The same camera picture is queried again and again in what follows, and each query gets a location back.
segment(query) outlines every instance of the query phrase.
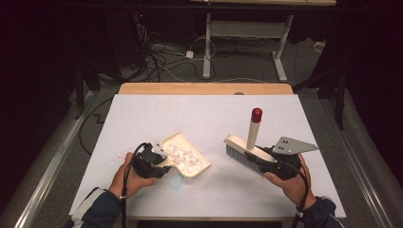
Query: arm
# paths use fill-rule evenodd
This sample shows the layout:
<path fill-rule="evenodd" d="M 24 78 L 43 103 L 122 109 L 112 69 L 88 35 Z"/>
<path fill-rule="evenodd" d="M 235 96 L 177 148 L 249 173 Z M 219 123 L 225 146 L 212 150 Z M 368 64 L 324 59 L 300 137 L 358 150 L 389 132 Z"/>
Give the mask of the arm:
<path fill-rule="evenodd" d="M 120 196 L 124 184 L 124 172 L 132 156 L 133 153 L 126 154 L 125 162 L 119 167 L 108 190 L 95 188 L 91 191 L 66 223 L 65 228 L 113 227 L 116 217 L 122 213 Z M 139 177 L 132 168 L 127 181 L 127 197 L 134 196 L 140 189 L 154 184 L 155 181 L 156 179 Z"/>
<path fill-rule="evenodd" d="M 299 155 L 302 163 L 301 172 L 305 173 L 309 184 L 308 196 L 305 201 L 305 206 L 302 208 L 302 220 L 306 228 L 333 228 L 343 227 L 342 224 L 335 218 L 335 204 L 327 198 L 316 198 L 311 191 L 311 175 L 306 166 L 305 160 Z M 275 186 L 280 187 L 284 195 L 295 205 L 300 205 L 303 200 L 305 191 L 305 183 L 300 176 L 293 179 L 282 180 L 273 173 L 265 173 L 267 180 Z"/>

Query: desk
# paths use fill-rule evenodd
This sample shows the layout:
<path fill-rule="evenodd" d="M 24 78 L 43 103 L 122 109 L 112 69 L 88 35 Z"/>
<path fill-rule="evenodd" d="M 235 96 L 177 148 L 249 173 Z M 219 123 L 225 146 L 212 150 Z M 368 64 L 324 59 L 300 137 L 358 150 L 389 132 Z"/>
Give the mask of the desk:
<path fill-rule="evenodd" d="M 232 95 L 234 92 L 246 95 Z M 211 166 L 194 179 L 184 179 L 172 169 L 155 185 L 142 189 L 127 202 L 128 217 L 291 219 L 295 205 L 282 191 L 225 153 L 223 140 L 228 134 L 246 139 L 250 112 L 256 106 L 263 110 L 258 145 L 271 146 L 282 135 L 316 143 L 299 99 L 288 85 L 122 85 L 113 100 L 70 213 L 93 187 L 110 185 L 128 151 L 133 151 L 140 143 L 161 141 L 181 131 Z M 345 217 L 319 150 L 306 153 L 304 158 L 312 173 L 314 193 L 331 197 L 337 206 L 336 216 Z"/>
<path fill-rule="evenodd" d="M 209 5 L 214 3 L 229 4 L 260 4 L 260 5 L 288 5 L 288 6 L 315 6 L 326 7 L 334 6 L 336 0 L 210 0 Z M 211 36 L 238 36 L 238 37 L 257 37 L 257 38 L 279 38 L 278 50 L 272 52 L 272 57 L 278 78 L 281 82 L 287 82 L 284 67 L 280 57 L 287 41 L 294 15 L 288 15 L 284 23 L 262 23 L 262 22 L 240 22 L 240 21 L 214 21 L 211 19 L 211 13 L 207 13 L 206 32 L 205 32 L 205 54 L 203 63 L 202 77 L 210 78 L 211 57 Z"/>

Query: gray carpet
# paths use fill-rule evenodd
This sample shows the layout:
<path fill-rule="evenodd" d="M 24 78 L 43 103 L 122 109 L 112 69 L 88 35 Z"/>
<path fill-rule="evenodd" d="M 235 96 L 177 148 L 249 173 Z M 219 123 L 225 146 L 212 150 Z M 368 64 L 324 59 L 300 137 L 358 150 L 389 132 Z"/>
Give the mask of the gray carpet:
<path fill-rule="evenodd" d="M 281 58 L 289 83 L 294 85 L 302 82 L 310 77 L 319 54 L 312 51 L 314 42 L 307 40 L 298 45 L 288 44 Z M 184 53 L 186 48 L 169 44 L 174 49 Z M 277 42 L 268 41 L 262 47 L 250 47 L 239 50 L 229 57 L 220 57 L 232 53 L 233 49 L 217 50 L 213 64 L 216 70 L 214 82 L 223 80 L 233 80 L 235 78 L 243 78 L 233 83 L 257 83 L 254 80 L 266 83 L 278 83 L 278 78 L 271 61 L 269 51 L 276 49 Z M 169 61 L 175 61 L 179 57 L 165 55 Z M 202 62 L 192 62 L 197 66 L 197 72 L 202 75 Z M 130 73 L 127 66 L 123 67 L 125 75 Z M 161 82 L 201 82 L 195 77 L 194 68 L 191 65 L 177 66 L 165 71 L 161 75 Z M 93 110 L 97 105 L 112 97 L 119 89 L 118 84 L 103 80 L 103 86 L 97 93 L 93 105 L 88 106 L 89 110 Z M 314 89 L 302 89 L 298 96 L 305 110 L 308 121 L 312 127 L 317 143 L 320 146 L 323 158 L 329 168 L 332 179 L 336 185 L 337 192 L 347 214 L 347 218 L 342 220 L 345 227 L 382 227 L 378 225 L 378 220 L 374 216 L 374 211 L 369 206 L 365 194 L 363 194 L 362 186 L 357 181 L 354 168 L 348 162 L 346 156 L 345 142 L 340 138 L 340 133 L 335 127 L 333 117 L 329 115 L 328 107 L 333 107 L 332 100 L 320 100 Z M 100 106 L 94 114 L 101 114 L 101 121 L 105 119 L 110 103 Z M 73 106 L 70 112 L 60 123 L 59 128 L 54 132 L 48 144 L 44 147 L 40 155 L 27 173 L 26 178 L 21 182 L 20 188 L 15 193 L 13 199 L 0 218 L 0 227 L 14 227 L 20 218 L 26 204 L 29 201 L 36 185 L 42 178 L 43 173 L 48 167 L 52 159 L 55 149 L 63 142 L 69 129 L 72 126 L 73 116 L 76 107 Z M 102 130 L 102 123 L 97 123 L 97 116 L 91 115 L 83 127 L 82 139 L 84 146 L 89 150 L 95 146 L 98 136 Z M 365 127 L 355 113 L 354 103 L 351 101 L 349 94 L 346 94 L 346 104 L 344 111 L 344 126 L 342 132 L 345 135 L 354 152 L 364 166 L 365 172 L 371 184 L 376 190 L 379 200 L 382 201 L 385 212 L 387 212 L 392 226 L 398 227 L 402 224 L 401 216 L 403 194 L 401 188 L 387 164 L 381 159 L 373 142 L 366 133 Z M 80 181 L 86 170 L 86 165 L 90 156 L 80 145 L 78 136 L 75 137 L 68 149 L 68 154 L 63 166 L 50 191 L 46 195 L 40 211 L 33 222 L 32 227 L 61 227 L 68 219 L 68 211 L 73 202 Z M 135 221 L 130 222 L 129 227 L 135 226 Z M 283 222 L 283 227 L 290 227 L 291 222 Z"/>

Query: white tabletop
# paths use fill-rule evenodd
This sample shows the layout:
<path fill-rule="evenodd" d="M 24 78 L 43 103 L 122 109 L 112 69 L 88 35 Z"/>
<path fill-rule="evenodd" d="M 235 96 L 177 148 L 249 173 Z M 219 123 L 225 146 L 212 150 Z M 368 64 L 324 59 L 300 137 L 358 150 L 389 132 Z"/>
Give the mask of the white tabletop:
<path fill-rule="evenodd" d="M 228 157 L 228 134 L 247 139 L 251 111 L 263 110 L 256 145 L 281 136 L 317 144 L 297 95 L 115 95 L 70 213 L 96 186 L 108 188 L 125 154 L 140 143 L 160 142 L 182 132 L 211 163 L 194 179 L 178 170 L 127 201 L 135 219 L 283 220 L 295 205 L 282 191 Z M 345 212 L 319 150 L 303 154 L 313 192 L 332 198 L 336 216 Z"/>

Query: sleeve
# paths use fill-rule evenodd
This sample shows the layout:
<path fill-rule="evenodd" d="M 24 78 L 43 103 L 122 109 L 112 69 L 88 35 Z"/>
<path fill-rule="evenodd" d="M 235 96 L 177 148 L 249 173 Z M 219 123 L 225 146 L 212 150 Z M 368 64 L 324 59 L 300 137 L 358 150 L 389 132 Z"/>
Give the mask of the sleeve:
<path fill-rule="evenodd" d="M 317 202 L 303 211 L 302 221 L 305 228 L 344 227 L 335 217 L 336 205 L 330 198 L 317 197 Z"/>
<path fill-rule="evenodd" d="M 94 188 L 66 223 L 65 228 L 111 228 L 121 213 L 121 204 L 113 193 Z"/>

